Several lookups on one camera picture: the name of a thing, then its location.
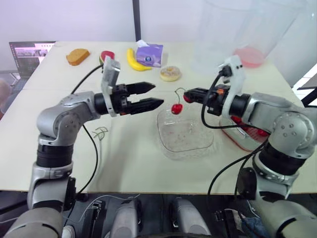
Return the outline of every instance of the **plastic container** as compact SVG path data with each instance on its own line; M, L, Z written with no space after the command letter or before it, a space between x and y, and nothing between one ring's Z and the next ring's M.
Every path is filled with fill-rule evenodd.
M198 159L213 143L213 131L200 119L199 110L191 108L174 115L170 108L157 116L158 138L163 153L170 159Z
M240 28L237 41L238 55L246 67L260 66L284 36L298 14L305 8L305 0L257 0Z
M255 0L205 0L194 48L194 70L211 74L231 56L241 27L257 14Z

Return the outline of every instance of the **red cherry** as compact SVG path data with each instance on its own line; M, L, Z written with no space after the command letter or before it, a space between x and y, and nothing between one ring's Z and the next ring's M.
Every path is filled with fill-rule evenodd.
M264 130L261 130L261 129L258 129L257 130L257 134L259 135L259 136L268 136L268 133L266 132L266 131L264 131Z
M186 97L185 95L183 95L183 99L185 100L185 102L187 103L192 103L192 101L190 101L190 99L188 97Z
M180 114L181 113L181 111L183 110L183 105L182 104L174 104L173 106L172 106L172 113L173 114Z

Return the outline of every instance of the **banana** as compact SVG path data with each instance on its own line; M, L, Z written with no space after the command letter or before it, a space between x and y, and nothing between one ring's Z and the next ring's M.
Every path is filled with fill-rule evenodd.
M128 48L128 50L127 50L127 60L128 60L129 65L136 71L144 71L144 70L152 69L151 67L144 66L135 60L134 51L132 48Z

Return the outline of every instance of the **tissue box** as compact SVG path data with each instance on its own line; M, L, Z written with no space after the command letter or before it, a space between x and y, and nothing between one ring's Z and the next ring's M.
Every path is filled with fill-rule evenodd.
M137 62L145 66L160 67L163 45L148 44L137 49Z

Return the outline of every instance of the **cherry stem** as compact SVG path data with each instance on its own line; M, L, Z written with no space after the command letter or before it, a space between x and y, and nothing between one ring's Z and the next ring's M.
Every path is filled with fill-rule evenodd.
M186 92L186 89L185 89L185 88L177 88L177 89L174 91L174 92L176 93L177 97L178 97L178 104L180 104L180 96L179 96L179 94L177 93L177 91L178 91L179 89L182 89L182 90L184 90L184 92Z

